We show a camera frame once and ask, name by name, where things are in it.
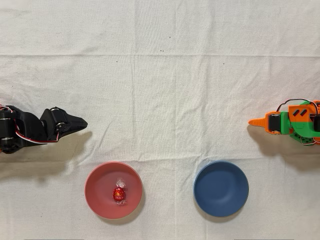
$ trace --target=blue bowl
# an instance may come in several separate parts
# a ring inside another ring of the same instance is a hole
[[[227,217],[245,205],[249,183],[238,166],[227,161],[214,161],[197,175],[193,194],[204,212],[214,217]]]

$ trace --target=red bowl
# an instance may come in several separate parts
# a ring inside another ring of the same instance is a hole
[[[113,198],[118,178],[125,182],[125,205],[118,205]],[[138,173],[129,165],[117,161],[97,166],[88,176],[84,186],[86,202],[92,211],[106,219],[120,219],[132,213],[142,198],[142,182]]]

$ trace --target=black wire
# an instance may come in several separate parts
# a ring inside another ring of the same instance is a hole
[[[307,100],[307,99],[304,99],[304,98],[292,98],[292,99],[288,99],[288,100],[285,101],[284,103],[281,103],[281,104],[278,106],[278,108],[276,109],[276,111],[279,112],[279,110],[280,110],[280,108],[281,108],[282,105],[286,104],[286,103],[289,102],[289,101],[294,101],[294,100],[303,100],[303,101],[307,101],[307,102],[313,104],[314,107],[315,107],[316,115],[318,115],[319,112],[318,112],[318,106],[317,106],[317,104],[315,104],[313,101],[310,101],[310,100]]]

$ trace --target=wrapped chocolate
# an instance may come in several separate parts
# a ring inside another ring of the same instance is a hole
[[[118,178],[116,188],[113,190],[113,199],[118,205],[126,204],[126,192],[125,192],[125,181],[122,178]]]

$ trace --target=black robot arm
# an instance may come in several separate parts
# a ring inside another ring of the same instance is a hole
[[[24,147],[58,142],[87,125],[82,118],[58,107],[44,110],[38,119],[15,106],[0,105],[0,152],[12,154]]]

